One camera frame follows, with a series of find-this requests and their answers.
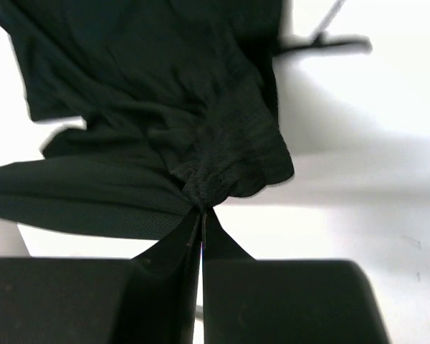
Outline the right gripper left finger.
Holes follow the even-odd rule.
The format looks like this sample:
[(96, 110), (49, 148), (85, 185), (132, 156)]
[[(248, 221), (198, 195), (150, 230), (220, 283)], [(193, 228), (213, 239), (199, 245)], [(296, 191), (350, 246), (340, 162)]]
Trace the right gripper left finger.
[(201, 214), (132, 259), (114, 259), (125, 280), (109, 343), (192, 343), (201, 254)]

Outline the black shorts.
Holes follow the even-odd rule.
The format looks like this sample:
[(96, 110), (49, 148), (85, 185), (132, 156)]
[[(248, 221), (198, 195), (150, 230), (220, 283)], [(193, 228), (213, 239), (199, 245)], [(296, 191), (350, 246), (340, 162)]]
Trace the black shorts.
[(69, 234), (159, 240), (229, 197), (294, 176), (273, 60), (281, 1), (0, 1), (35, 123), (80, 117), (42, 159), (0, 167), (0, 219)]

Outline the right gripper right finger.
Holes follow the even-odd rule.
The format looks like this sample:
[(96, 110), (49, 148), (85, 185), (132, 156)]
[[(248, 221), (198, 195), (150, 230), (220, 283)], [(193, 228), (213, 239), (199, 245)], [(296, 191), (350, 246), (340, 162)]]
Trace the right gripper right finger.
[(202, 269), (206, 343), (389, 341), (371, 284), (350, 260), (257, 260), (207, 211)]

